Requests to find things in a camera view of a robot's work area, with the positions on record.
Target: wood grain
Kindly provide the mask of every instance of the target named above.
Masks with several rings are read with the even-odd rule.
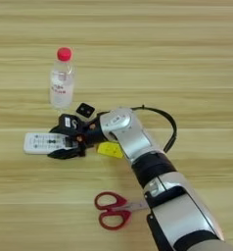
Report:
[[[0,0],[0,251],[157,250],[147,211],[121,231],[98,225],[97,193],[142,197],[124,160],[23,153],[26,132],[57,122],[48,87],[60,46],[75,51],[70,112],[144,103],[173,114],[168,157],[233,244],[233,0]],[[167,122],[138,115],[163,145]]]

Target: red scissors handle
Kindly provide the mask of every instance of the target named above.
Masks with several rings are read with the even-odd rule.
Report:
[[[104,196],[112,196],[116,199],[116,202],[108,205],[100,205],[99,200]],[[127,200],[120,195],[114,192],[101,192],[95,198],[95,206],[99,210],[106,210],[99,216],[100,225],[107,230],[118,230],[122,228],[128,221],[131,212],[121,209],[120,207],[124,206],[127,203]],[[121,223],[117,226],[109,226],[104,222],[106,217],[121,217]]]
[[[114,197],[116,199],[116,202],[113,204],[105,205],[105,206],[100,205],[100,203],[99,203],[100,198],[102,198],[106,195]],[[120,195],[118,195],[114,192],[109,192],[109,191],[101,192],[95,198],[95,206],[99,210],[111,211],[111,209],[116,208],[116,207],[121,207],[126,203],[127,203],[127,200],[125,198],[121,197]]]
[[[105,213],[102,213],[99,216],[99,223],[103,228],[105,228],[107,230],[119,230],[120,228],[122,228],[127,223],[130,215],[131,215],[131,213],[129,211],[126,211],[126,210],[105,212]],[[117,225],[117,226],[108,226],[107,224],[104,223],[104,218],[114,217],[114,216],[120,216],[121,217],[122,221],[121,221],[121,223],[119,225]]]

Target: scissor blade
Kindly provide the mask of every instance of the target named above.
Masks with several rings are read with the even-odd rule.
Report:
[[[141,200],[139,202],[128,202],[122,207],[114,208],[114,210],[127,210],[130,212],[143,210],[149,208],[146,200]]]

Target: black cable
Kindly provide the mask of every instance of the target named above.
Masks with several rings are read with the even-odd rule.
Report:
[[[169,151],[169,149],[173,146],[175,140],[176,140],[176,136],[177,136],[177,126],[176,126],[176,122],[173,118],[173,116],[163,110],[157,109],[157,108],[152,108],[152,107],[146,107],[145,105],[142,105],[140,107],[134,107],[131,108],[133,111],[137,111],[137,110],[149,110],[155,113],[158,113],[160,115],[162,115],[163,117],[165,117],[171,124],[172,128],[173,128],[173,134],[170,137],[169,141],[167,142],[167,144],[165,145],[163,151],[166,153]]]

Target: plastic bottle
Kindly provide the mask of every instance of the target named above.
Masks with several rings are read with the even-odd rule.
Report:
[[[67,109],[72,103],[74,71],[71,64],[71,50],[58,50],[58,60],[50,73],[50,102],[55,109]]]

